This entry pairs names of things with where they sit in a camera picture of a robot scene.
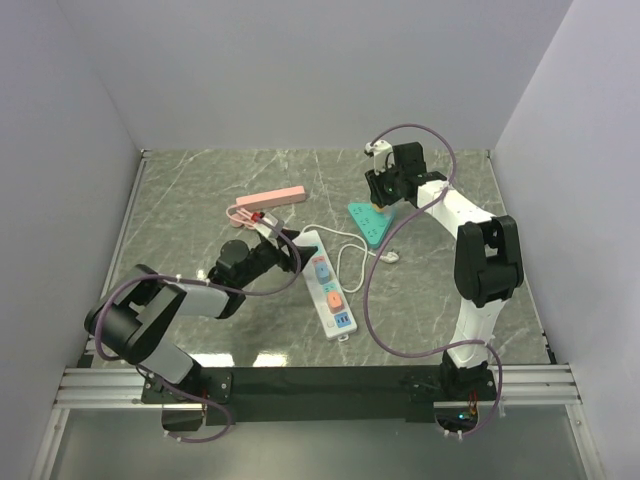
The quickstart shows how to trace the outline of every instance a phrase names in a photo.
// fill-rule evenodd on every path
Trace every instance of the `gray wall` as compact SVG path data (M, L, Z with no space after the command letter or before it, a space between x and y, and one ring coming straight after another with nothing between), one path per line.
M640 4L575 0L496 150L552 346L610 478L640 471Z
M406 121L492 148L570 4L58 1L157 149L361 147Z
M138 154L55 2L0 15L0 478L27 478Z

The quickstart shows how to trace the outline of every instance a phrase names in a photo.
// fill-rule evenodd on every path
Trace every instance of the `floor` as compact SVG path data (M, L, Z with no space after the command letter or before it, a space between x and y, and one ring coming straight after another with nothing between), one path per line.
M458 152L456 187L471 201L504 214L486 151ZM425 152L429 170L449 171L448 155ZM371 160L361 150L203 150L153 151L126 227L115 279L137 263L171 274L195 276L208 271L219 249L233 238L256 244L255 233L229 225L225 208L238 196L304 185L304 203L273 209L288 228L309 223L358 233L347 212L350 202L368 201L363 173ZM408 215L398 207L397 218ZM320 233L334 262L344 237ZM453 281L453 238L424 215L410 223L390 247L400 255L381 264L371 288L370 311L376 331L396 349L418 352L446 344L460 306ZM342 280L357 283L361 253L350 249ZM253 288L273 288L286 281L277 269ZM204 366L333 366L437 364L438 357L405 360L381 350L362 319L362 291L347 299L359 330L346 342L324 336L304 281L266 298L249 298L227 320L181 317L166 338ZM549 363L528 286L518 289L501 313L494 346L507 364Z

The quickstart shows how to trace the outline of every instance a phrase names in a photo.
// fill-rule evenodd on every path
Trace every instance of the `white cord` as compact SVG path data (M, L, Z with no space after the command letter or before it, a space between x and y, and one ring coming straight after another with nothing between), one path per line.
M338 260L336 262L336 276L338 277L337 280L340 286L342 287L342 290L344 290L346 293L356 293L358 290L362 288L362 285L364 285L365 269L367 266L367 255L371 255L372 257L375 257L376 254L374 252L370 252L369 245L367 245L367 242L365 241L365 239L362 238L360 235L356 235L355 233L341 232L340 230L334 230L333 228L324 227L322 225L317 225L314 223L311 223L305 226L302 229L301 233L304 233L307 230L311 230L312 228L319 228L320 230L326 230L327 232L335 233L336 235L343 235L345 237L356 238L362 242L363 247L361 247L360 245L356 245L355 243L347 243L346 245L343 245L342 248L340 248L340 251L338 252ZM340 281L340 262L342 260L342 252L344 252L349 247L357 248L358 250L362 250L364 252L364 255L362 256L362 268L360 269L360 281L358 282L358 285L355 288L351 288L351 289L346 288ZM400 257L398 256L398 254L393 251L388 252L382 257L380 257L380 260L382 260L385 263L396 263L399 259Z

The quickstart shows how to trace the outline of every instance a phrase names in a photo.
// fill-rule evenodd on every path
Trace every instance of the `gray marble surface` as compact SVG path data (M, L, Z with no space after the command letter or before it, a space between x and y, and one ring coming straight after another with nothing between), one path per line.
M426 152L430 170L449 171L442 152ZM256 244L255 233L230 226L225 208L236 197L304 185L304 203L273 209L292 229L308 223L358 233L349 202L366 202L363 173L371 160L361 150L205 150L154 151L146 160L135 206L126 230L116 278L136 263L162 273L195 276L215 263L222 244L241 238ZM459 152L457 188L471 201L503 214L485 151ZM397 218L412 207L398 207ZM321 232L334 262L348 240ZM373 323L396 349L418 352L446 344L452 337L460 297L453 281L454 240L428 215L405 227L391 243L400 254L394 265L380 264L371 289ZM362 253L349 249L342 280L353 286ZM254 289L267 289L288 274L272 269ZM381 350L363 320L362 291L347 299L359 331L344 342L328 341L304 281L267 298L248 298L230 319L176 319L167 338L205 366L331 366L434 364L440 357L405 360ZM528 287L517 290L500 315L494 345L507 364L548 363L541 329Z

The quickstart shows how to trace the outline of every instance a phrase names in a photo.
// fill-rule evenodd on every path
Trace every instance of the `power strip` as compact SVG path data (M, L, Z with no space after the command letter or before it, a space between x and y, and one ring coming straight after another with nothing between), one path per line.
M329 340L337 338L341 342L348 340L349 334L358 330L358 325L338 283L336 272L333 270L320 235L315 230L309 230L300 234L293 243L300 247L318 248L316 254L302 270L302 276L307 283L327 338Z

